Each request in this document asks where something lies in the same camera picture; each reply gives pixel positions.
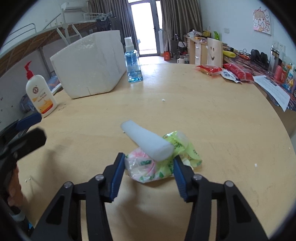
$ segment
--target white paper sheet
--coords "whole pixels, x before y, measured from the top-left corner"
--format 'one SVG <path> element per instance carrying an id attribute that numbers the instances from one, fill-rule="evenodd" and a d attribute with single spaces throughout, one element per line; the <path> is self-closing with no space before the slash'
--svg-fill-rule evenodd
<path id="1" fill-rule="evenodd" d="M 268 80 L 265 75 L 254 76 L 254 81 L 268 91 L 282 107 L 283 111 L 286 111 L 290 101 L 290 96 L 275 82 Z"/>

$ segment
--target cup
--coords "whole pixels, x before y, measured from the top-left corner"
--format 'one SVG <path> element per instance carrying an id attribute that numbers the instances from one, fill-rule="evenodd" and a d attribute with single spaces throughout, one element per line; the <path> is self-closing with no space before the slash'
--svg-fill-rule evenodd
<path id="1" fill-rule="evenodd" d="M 178 64 L 183 64 L 183 63 L 185 63 L 184 59 L 183 58 L 179 58 L 178 59 Z"/>

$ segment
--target styrofoam box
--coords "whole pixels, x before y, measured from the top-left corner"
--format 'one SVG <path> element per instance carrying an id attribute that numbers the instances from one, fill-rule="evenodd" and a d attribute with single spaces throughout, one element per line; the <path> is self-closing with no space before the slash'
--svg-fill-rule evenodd
<path id="1" fill-rule="evenodd" d="M 126 71 L 119 30 L 88 35 L 50 60 L 64 90 L 73 99 L 111 91 Z"/>

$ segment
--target air conditioner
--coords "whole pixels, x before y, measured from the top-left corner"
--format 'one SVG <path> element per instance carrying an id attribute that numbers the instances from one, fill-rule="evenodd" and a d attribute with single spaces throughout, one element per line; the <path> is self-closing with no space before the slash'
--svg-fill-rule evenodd
<path id="1" fill-rule="evenodd" d="M 65 2 L 61 5 L 64 12 L 81 11 L 86 5 L 85 1 Z"/>

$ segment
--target glass door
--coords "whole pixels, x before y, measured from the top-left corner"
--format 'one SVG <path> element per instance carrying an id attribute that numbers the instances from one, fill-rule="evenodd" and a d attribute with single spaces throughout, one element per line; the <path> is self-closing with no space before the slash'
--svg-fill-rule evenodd
<path id="1" fill-rule="evenodd" d="M 131 5 L 136 44 L 140 56 L 160 55 L 159 10 L 160 1 L 128 0 Z"/>

